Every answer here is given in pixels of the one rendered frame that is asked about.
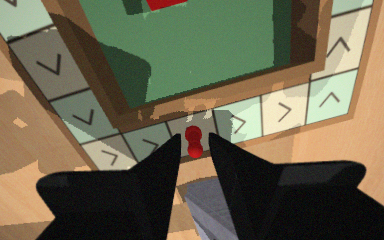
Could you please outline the red die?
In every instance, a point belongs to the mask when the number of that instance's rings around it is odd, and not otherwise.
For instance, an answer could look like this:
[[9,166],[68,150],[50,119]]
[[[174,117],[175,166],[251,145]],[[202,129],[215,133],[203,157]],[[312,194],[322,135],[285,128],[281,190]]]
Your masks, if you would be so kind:
[[187,0],[146,0],[152,11],[186,2]]

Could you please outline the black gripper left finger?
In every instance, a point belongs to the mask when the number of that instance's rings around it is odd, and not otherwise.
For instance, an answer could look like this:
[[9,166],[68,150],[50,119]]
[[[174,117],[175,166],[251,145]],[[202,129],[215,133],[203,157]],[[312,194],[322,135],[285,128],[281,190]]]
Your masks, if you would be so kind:
[[177,133],[128,170],[64,171],[37,180],[54,217],[64,212],[132,211],[144,240],[166,240],[181,159]]

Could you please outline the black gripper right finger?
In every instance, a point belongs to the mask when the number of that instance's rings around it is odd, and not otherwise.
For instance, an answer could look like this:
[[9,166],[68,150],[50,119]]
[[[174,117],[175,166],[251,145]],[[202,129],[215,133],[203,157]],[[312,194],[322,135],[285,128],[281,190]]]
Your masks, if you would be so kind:
[[367,173],[364,164],[347,160],[273,164],[215,133],[208,143],[239,240],[265,240],[288,190],[357,187]]

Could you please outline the red pawn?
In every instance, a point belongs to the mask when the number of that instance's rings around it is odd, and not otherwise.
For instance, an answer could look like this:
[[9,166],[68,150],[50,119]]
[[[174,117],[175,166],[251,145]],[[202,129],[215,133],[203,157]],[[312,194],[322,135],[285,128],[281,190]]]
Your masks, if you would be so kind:
[[192,158],[198,158],[203,153],[203,147],[200,143],[202,133],[199,127],[189,126],[185,131],[185,138],[189,143],[188,154]]

